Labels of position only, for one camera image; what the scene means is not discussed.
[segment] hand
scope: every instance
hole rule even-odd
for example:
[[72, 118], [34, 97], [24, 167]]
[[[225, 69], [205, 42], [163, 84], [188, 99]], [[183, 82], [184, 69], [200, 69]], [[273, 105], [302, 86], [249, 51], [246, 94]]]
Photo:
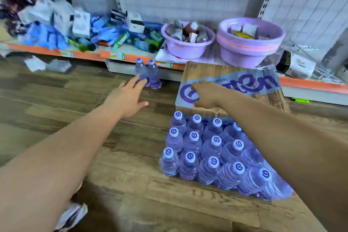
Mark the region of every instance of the hand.
[[214, 82], [202, 80], [194, 82], [191, 89], [196, 90], [199, 95], [199, 100], [194, 102], [196, 107], [214, 108], [220, 107], [219, 99], [226, 93], [227, 88]]
[[112, 90], [106, 98], [104, 105], [111, 108], [117, 108], [123, 119], [135, 115], [141, 108], [149, 105], [149, 102], [139, 102], [141, 90], [144, 88], [147, 80], [141, 80], [137, 84], [139, 76], [135, 76], [127, 81], [123, 81], [118, 88]]

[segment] person's left arm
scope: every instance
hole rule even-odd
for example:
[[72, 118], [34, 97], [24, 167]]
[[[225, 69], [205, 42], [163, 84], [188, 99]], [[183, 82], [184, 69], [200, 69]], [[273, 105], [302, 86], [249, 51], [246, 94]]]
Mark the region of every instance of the person's left arm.
[[101, 106], [0, 168], [1, 231], [54, 230], [116, 123], [149, 104], [138, 103], [146, 84], [138, 79], [123, 82]]

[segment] plastic basin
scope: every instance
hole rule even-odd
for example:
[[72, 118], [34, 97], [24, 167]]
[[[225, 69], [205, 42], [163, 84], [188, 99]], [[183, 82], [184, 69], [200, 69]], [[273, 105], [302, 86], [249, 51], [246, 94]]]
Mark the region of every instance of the plastic basin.
[[[183, 21], [183, 25], [186, 26], [189, 22]], [[201, 43], [190, 43], [190, 42], [182, 42], [178, 41], [176, 39], [173, 39], [169, 37], [165, 30], [167, 29], [167, 25], [163, 25], [161, 28], [161, 33], [163, 37], [166, 39], [167, 48], [168, 51], [173, 54], [176, 57], [183, 58], [183, 59], [195, 59], [199, 58], [203, 55], [204, 51], [206, 50], [207, 46], [212, 44], [215, 39], [216, 35], [215, 33], [205, 26], [205, 31], [207, 32], [207, 35], [209, 37], [209, 41], [207, 42], [201, 42]]]
[[[269, 36], [269, 40], [252, 40], [237, 37], [228, 32], [232, 25], [243, 26], [245, 23], [258, 26], [256, 36]], [[235, 18], [226, 19], [219, 24], [216, 40], [221, 45], [221, 58], [233, 66], [253, 68], [279, 48], [285, 37], [285, 31], [262, 19]]]

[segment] person's left hand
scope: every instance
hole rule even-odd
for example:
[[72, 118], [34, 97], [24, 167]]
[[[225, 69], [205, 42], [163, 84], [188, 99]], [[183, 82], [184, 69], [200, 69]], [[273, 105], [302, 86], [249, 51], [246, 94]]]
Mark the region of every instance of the person's left hand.
[[146, 107], [149, 102], [138, 102], [140, 92], [147, 83], [147, 80], [139, 80], [139, 76], [135, 76], [127, 81], [123, 81], [118, 88], [112, 90], [106, 98], [103, 105], [109, 105], [112, 109], [117, 108], [121, 112], [122, 118], [135, 115], [141, 108]]

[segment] price tag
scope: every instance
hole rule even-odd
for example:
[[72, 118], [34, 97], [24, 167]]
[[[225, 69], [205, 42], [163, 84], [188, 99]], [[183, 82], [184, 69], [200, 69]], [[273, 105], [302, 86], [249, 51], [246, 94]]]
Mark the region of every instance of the price tag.
[[174, 63], [166, 63], [164, 61], [157, 61], [158, 66], [173, 68]]
[[125, 59], [125, 54], [121, 52], [111, 52], [110, 53], [110, 59], [111, 60], [120, 60], [124, 61]]
[[61, 56], [63, 57], [69, 57], [69, 58], [74, 58], [74, 54], [71, 51], [64, 51], [61, 50]]
[[10, 47], [6, 43], [0, 42], [0, 49], [9, 50]]

